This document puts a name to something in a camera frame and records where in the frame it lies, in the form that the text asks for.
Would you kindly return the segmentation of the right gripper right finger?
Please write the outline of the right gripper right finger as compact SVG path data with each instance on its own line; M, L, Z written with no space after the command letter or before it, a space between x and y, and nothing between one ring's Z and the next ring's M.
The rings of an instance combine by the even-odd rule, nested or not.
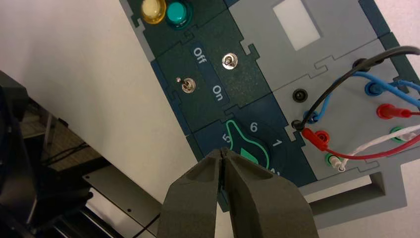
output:
M236 238L317 238L310 205L291 181L224 148L223 185Z

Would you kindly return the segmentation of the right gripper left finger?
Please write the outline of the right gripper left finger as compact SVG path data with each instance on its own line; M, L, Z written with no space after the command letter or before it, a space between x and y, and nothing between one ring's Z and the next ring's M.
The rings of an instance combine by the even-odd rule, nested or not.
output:
M171 184L157 237L214 237L221 163L221 150L215 149Z

